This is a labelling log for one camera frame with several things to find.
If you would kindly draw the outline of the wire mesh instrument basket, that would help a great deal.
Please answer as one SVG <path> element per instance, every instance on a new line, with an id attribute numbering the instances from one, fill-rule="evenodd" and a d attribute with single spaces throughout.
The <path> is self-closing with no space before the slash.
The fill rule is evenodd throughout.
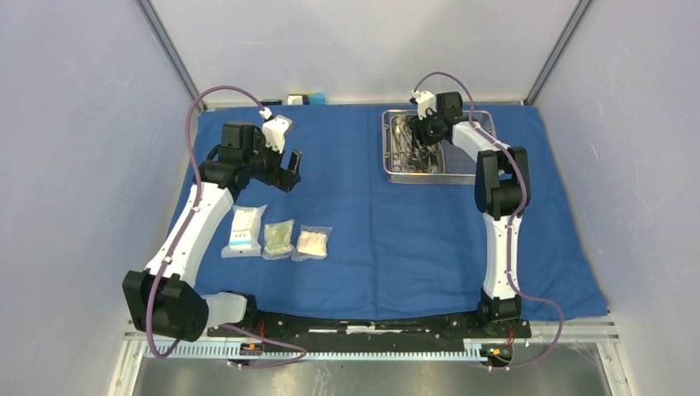
<path id="1" fill-rule="evenodd" d="M 462 116 L 453 118 L 454 126 L 459 123 L 466 125 L 469 120 L 472 120 L 472 122 L 477 124 L 491 137 L 494 138 L 496 136 L 492 116 L 487 111 L 475 111 L 471 115 L 465 111 Z M 438 144 L 442 145 L 443 157 L 446 164 L 446 169 L 444 171 L 438 174 L 401 177 L 390 177 L 385 172 L 389 182 L 416 185 L 472 185 L 475 182 L 476 151 L 471 149 L 469 152 L 466 152 L 447 141 L 442 141 Z"/>

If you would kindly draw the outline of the blue surgical drape cloth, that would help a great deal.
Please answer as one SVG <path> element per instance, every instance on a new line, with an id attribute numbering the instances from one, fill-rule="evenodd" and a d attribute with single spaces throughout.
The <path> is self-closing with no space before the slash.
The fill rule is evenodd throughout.
<path id="1" fill-rule="evenodd" d="M 383 106 L 277 106 L 293 122 L 288 149 L 302 152 L 300 182 L 283 192 L 251 181 L 242 206 L 265 223 L 331 228 L 322 260 L 224 258 L 225 217 L 197 272 L 196 291 L 254 295 L 258 307 L 313 318 L 394 319 L 471 311 L 486 269 L 485 224 L 465 185 L 390 182 L 382 165 Z M 495 132 L 527 150 L 531 202 L 518 239 L 518 283 L 529 320 L 603 316 L 545 126 L 531 106 L 492 105 Z"/>

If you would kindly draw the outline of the green packet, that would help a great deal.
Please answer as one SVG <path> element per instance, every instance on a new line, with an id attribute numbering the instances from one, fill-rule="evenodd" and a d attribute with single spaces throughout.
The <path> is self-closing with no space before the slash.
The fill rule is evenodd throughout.
<path id="1" fill-rule="evenodd" d="M 295 250 L 291 242 L 295 220 L 288 219 L 280 223 L 264 226 L 264 246 L 262 257 L 266 260 L 279 260 L 290 257 Z"/>

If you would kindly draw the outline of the beige gauze packet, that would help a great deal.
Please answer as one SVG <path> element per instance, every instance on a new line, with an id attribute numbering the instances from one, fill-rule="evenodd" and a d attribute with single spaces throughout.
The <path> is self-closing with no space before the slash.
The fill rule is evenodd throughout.
<path id="1" fill-rule="evenodd" d="M 310 259 L 325 259 L 328 256 L 328 243 L 332 231 L 332 227 L 301 225 L 291 260 L 302 262 Z"/>

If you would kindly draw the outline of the white blue labelled packet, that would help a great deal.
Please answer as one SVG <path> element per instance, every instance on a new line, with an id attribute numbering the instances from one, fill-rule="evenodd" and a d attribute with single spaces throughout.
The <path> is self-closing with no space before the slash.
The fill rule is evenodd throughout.
<path id="1" fill-rule="evenodd" d="M 260 257 L 259 235 L 267 205 L 247 207 L 234 205 L 229 242 L 222 248 L 222 258 Z"/>

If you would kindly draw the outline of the surgical scissors forceps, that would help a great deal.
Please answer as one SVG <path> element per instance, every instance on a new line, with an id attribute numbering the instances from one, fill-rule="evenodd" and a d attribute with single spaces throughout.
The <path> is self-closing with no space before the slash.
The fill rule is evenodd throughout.
<path id="1" fill-rule="evenodd" d="M 392 132 L 391 168 L 393 172 L 410 173 L 414 171 L 412 164 L 413 146 L 402 127 L 396 127 Z"/>

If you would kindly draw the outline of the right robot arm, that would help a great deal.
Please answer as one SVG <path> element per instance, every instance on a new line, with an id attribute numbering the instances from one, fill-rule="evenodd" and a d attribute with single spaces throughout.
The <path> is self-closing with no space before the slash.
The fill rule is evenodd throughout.
<path id="1" fill-rule="evenodd" d="M 446 141 L 475 160 L 475 204 L 486 230 L 486 273 L 476 309 L 479 330 L 497 337 L 522 312 L 517 281 L 518 233 L 527 207 L 527 150 L 496 139 L 465 112 L 459 92 L 434 94 L 414 89 L 410 119 L 412 143 L 419 147 Z"/>

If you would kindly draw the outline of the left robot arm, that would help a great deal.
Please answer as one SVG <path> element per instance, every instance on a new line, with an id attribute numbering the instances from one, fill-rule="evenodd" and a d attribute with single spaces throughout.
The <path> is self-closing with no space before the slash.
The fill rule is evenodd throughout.
<path id="1" fill-rule="evenodd" d="M 288 192 L 300 181 L 301 152 L 281 165 L 290 119 L 278 115 L 257 126 L 226 122 L 221 141 L 196 166 L 186 204 L 171 233 L 142 271 L 128 271 L 122 289 L 135 327 L 148 336 L 194 342 L 227 323 L 253 334 L 259 314 L 232 292 L 201 296 L 194 285 L 202 258 L 224 217 L 252 180 Z"/>

